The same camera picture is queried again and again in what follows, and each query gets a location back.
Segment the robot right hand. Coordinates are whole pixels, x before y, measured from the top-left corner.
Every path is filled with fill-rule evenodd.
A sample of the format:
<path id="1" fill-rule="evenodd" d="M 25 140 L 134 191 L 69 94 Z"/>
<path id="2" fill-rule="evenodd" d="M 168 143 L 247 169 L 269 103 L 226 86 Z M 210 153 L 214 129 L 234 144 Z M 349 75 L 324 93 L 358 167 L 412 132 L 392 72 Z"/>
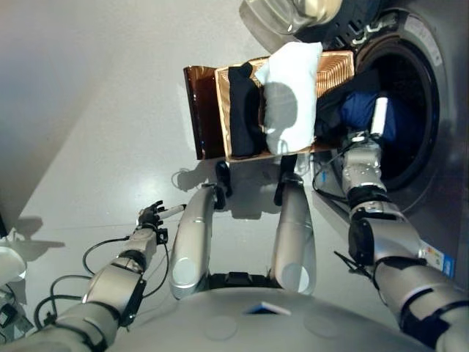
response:
<path id="1" fill-rule="evenodd" d="M 388 98 L 374 93 L 350 94 L 341 107 L 341 120 L 354 131 L 364 131 L 374 139 L 385 134 Z"/>

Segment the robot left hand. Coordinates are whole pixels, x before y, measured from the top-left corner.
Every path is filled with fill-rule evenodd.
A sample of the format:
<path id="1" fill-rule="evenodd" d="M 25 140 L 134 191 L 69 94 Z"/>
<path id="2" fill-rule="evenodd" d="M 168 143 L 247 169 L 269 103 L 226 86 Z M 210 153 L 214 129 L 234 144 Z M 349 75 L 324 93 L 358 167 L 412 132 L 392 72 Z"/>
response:
<path id="1" fill-rule="evenodd" d="M 163 224 L 163 220 L 182 213 L 186 209 L 186 204 L 175 205 L 166 208 L 163 200 L 158 200 L 146 208 L 140 210 L 136 225 L 138 228 L 149 227 L 157 229 Z"/>

